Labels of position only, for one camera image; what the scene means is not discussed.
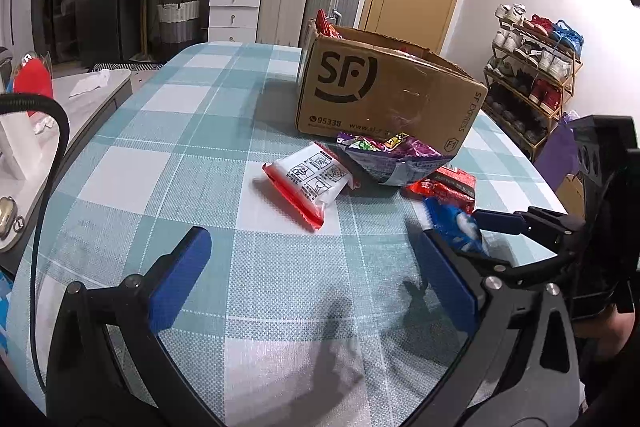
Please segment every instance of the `sf express box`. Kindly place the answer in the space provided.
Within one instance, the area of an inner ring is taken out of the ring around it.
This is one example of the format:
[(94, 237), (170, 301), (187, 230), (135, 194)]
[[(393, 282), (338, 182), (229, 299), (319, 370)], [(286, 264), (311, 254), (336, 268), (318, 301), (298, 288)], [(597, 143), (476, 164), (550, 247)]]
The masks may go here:
[(299, 131), (375, 138), (405, 132), (454, 156), (487, 89), (430, 51), (354, 28), (344, 40), (310, 24), (298, 70)]

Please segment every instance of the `white countertop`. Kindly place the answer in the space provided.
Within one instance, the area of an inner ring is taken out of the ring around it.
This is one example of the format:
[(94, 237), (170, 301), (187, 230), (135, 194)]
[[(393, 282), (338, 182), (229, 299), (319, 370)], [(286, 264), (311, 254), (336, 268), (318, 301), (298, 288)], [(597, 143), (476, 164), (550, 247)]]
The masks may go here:
[[(89, 92), (85, 92), (69, 98), (69, 93), (76, 86), (78, 80), (95, 73), (73, 74), (54, 78), (53, 98), (64, 108), (69, 119), (69, 143), (67, 150), (81, 136), (82, 131), (91, 122), (92, 118), (101, 110), (104, 104), (120, 89), (126, 82), (129, 82), (130, 70), (111, 70), (109, 82), (104, 87), (99, 87)], [(34, 114), (30, 120), (35, 123), (43, 118), (41, 113)], [(6, 165), (4, 156), (0, 156), (0, 197), (11, 196), (18, 205), (18, 215), (24, 217), (28, 222), (33, 207), (40, 196), (49, 168), (53, 162), (56, 149), (58, 147), (58, 126), (46, 128), (37, 135), (38, 142), (42, 149), (42, 159), (37, 171), (29, 180), (17, 180), (11, 174)], [(12, 229), (9, 235), (0, 240), (0, 251), (10, 248), (18, 239), (19, 234)]]

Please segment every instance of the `checkered tablecloth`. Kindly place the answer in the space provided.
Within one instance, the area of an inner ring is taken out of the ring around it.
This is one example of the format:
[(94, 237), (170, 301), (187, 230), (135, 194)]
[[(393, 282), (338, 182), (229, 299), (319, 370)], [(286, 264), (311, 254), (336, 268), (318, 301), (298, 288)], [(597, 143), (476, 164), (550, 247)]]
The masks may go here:
[[(53, 194), (39, 270), (38, 359), (65, 286), (117, 285), (144, 273), (192, 225), (212, 255), (162, 341), (200, 396), (230, 426), (396, 426), (456, 356), (458, 333), (422, 287), (410, 230), (420, 201), (363, 180), (313, 234), (262, 164), (306, 146), (294, 128), (295, 48), (198, 44), (171, 60), (86, 146)], [(480, 114), (453, 165), (478, 178), (478, 206), (562, 210), (517, 147)], [(522, 237), (489, 238), (519, 264), (550, 252)], [(42, 409), (28, 347), (31, 250), (8, 315), (20, 384)], [(122, 339), (135, 393), (149, 400)]]

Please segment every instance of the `red sneaker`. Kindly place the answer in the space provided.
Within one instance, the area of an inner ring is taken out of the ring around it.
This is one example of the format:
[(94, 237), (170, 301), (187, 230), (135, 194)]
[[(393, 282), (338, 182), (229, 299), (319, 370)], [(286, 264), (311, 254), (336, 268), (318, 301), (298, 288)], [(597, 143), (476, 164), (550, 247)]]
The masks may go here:
[(542, 80), (542, 78), (537, 79), (533, 83), (533, 88), (531, 89), (531, 93), (529, 94), (529, 100), (540, 105), (540, 102), (544, 100), (548, 89), (549, 84), (546, 80)]
[(560, 107), (560, 100), (562, 98), (562, 94), (555, 87), (548, 86), (549, 89), (546, 91), (545, 99), (540, 104), (540, 107), (544, 109), (544, 111), (552, 115), (558, 110)]
[(549, 19), (539, 17), (535, 14), (531, 17), (531, 23), (533, 24), (533, 31), (540, 33), (545, 37), (548, 37), (549, 33), (554, 30), (554, 24)]

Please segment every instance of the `purple bag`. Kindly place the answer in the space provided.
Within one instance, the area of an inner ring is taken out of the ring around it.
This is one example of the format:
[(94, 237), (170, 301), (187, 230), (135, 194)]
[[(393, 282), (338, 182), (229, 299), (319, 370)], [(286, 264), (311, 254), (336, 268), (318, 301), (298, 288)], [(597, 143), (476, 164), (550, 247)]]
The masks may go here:
[(568, 122), (567, 115), (562, 115), (558, 126), (546, 139), (540, 156), (533, 164), (554, 192), (558, 190), (567, 174), (577, 174), (580, 170), (578, 147)]

